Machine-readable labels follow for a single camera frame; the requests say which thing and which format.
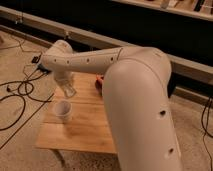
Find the wire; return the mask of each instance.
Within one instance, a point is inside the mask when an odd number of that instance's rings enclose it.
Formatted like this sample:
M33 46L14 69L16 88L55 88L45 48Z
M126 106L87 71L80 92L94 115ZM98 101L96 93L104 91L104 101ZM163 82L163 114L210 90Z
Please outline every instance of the wire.
M21 119L21 117L22 117L23 114L24 114L25 108L26 108L26 100L24 99L24 97L19 96L19 95L16 95L16 94L12 94L12 95L9 95L9 96L5 96L5 97L3 97L3 98L0 99L0 102L4 101L4 100L6 100L6 99L8 99L8 98L10 98L10 97L18 97L18 98L21 98L21 99L22 99L22 101L23 101L22 111L21 111L21 114L19 115L19 117L18 117L12 124L10 124L9 126L6 126L6 127L4 127L4 128L0 128L0 131L5 131L5 130L11 128L12 126L14 126L14 125Z
M51 94L46 101L49 101L51 98L53 97L53 94ZM26 123L46 104L46 102L43 102L38 109L35 110L35 112L33 112L33 114L5 141L4 144L2 144L2 146L0 147L0 150L2 148L4 148L5 145L7 145L7 143L19 132L19 130L21 130L22 127L24 127L24 125L26 125Z
M208 125L209 125L209 115L210 115L210 109L211 109L211 106L212 106L212 99L211 97L209 97L209 99L207 100L206 104L205 104L205 107L203 109L203 112L202 112L202 116L201 116L201 125L204 129L204 134L203 134L203 144L204 144L204 147L209 155L209 158L210 158L210 169L211 171L213 171L213 160L212 160L212 156L208 150L208 147L206 145L206 142L205 142L205 137L206 135L208 135L209 137L211 137L211 134L208 132ZM204 115L205 115L205 112L206 112L206 109L208 109L207 111L207 116L206 116L206 124L204 125Z
M33 92L33 90L35 89L34 88L34 85L32 84L32 81L35 81L35 80L38 80L40 78L42 78L43 76L45 76L46 74L42 73L41 75L39 75L38 77L36 78L32 78L32 76L36 73L37 69L35 69L29 76L26 74L25 72L25 68L28 67L30 65L25 65L24 68L23 68L23 73L25 75L25 78L22 80L22 81L10 81L10 82L6 82L6 83L2 83L0 84L0 87L2 86L5 86L7 85L7 92L9 93L12 93L12 95L7 95L7 96L4 96L3 98L0 99L0 102L4 101L5 99L8 99L8 98L11 98L11 97L19 97L22 99L23 101L23 107L22 107L22 111L19 115L19 117L9 126L6 126L4 128L0 128L0 131L5 131L9 128L11 128L12 126L14 126L20 119L21 117L23 116L24 114L24 111L25 111L25 108L26 108L26 99L24 98L24 96L27 96L29 97L30 99L32 100L35 100L37 102L42 102L42 103L48 103L48 102L51 102L49 100L40 100L40 99L36 99L36 98L33 98L30 96L30 94ZM9 85L11 84L18 84L17 88L16 89L10 89ZM24 93L21 92L21 87L24 85Z
M41 56L43 54L42 51L33 51L33 50L25 50L23 48L23 44L26 42L26 39L27 39L27 34L24 35L24 39L23 41L21 42L20 40L16 39L13 35L14 35L15 31L12 32L10 34L10 37L15 40L16 42L18 42L18 45L14 45L14 46L9 46L9 47L3 47L3 48L0 48L0 50L7 50L7 49L11 49L11 48L16 48L16 47L19 47L21 49L22 52L24 53L39 53L39 56Z
M209 99L207 100L206 104L205 104L205 107L204 107L204 110L202 112L202 116L201 116L201 125L202 125L202 128L204 129L204 131L206 132L206 134L210 137L210 138L213 138L213 135L206 129L206 125L204 123L204 115L205 115L205 111L207 108L211 108L211 104L212 103L212 98L209 97Z

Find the dark background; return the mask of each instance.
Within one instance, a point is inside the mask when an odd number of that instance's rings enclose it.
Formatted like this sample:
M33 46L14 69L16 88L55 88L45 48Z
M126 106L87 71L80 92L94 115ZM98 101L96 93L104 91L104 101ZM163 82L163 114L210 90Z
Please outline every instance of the dark background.
M213 66L213 22L109 0L1 0L0 5Z

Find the floor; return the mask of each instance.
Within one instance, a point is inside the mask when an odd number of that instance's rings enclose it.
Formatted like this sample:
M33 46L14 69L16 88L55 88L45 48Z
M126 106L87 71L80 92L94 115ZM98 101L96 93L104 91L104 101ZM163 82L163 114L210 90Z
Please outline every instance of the floor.
M11 35L0 31L4 43L0 49L17 45L17 40ZM26 51L45 51L44 47L32 42L25 41L22 45ZM23 68L25 65L32 65L32 57L39 52L22 52L20 47L0 50L0 84L22 80L25 75ZM36 66L28 66L26 73L30 74ZM54 92L56 87L52 75L42 77L34 82L35 91L33 97L47 99ZM6 86L0 87L0 98L11 94L6 91ZM2 148L2 145L20 126L33 114L41 105L27 99L26 110L20 121L6 131L0 131L0 170L2 171L61 171L64 170L54 154L49 150L35 148L35 141L41 125L45 110L48 105L44 105L24 125L17 134ZM203 105L173 95L170 99L172 117L174 120L177 137L182 152L182 163L184 171L208 171L210 170L209 156L202 142L203 131L200 124ZM20 112L21 100L17 97L6 99L0 103L0 128L12 123ZM210 130L213 130L213 120L210 116ZM206 137L206 143L210 152L213 152L213 140ZM65 160L69 164L69 169L75 171L119 171L119 163L116 155L94 154L83 152L62 151Z

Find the wooden surface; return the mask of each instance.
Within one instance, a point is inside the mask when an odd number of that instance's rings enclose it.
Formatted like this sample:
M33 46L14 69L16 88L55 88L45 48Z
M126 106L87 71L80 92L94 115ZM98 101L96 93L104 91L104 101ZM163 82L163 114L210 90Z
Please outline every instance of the wooden surface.
M56 89L41 125L36 147L116 153L95 80L95 75L75 73L74 88L77 93L69 99L72 117L65 124L52 112L54 104L64 99L61 89Z

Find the table leg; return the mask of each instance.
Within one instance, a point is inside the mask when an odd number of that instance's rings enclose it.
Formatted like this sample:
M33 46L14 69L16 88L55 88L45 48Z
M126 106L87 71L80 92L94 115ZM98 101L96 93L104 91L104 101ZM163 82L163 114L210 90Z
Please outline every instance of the table leg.
M51 151L55 154L56 158L61 162L61 166L64 167L65 160L64 160L63 156L61 155L61 153L59 152L59 150L51 149Z

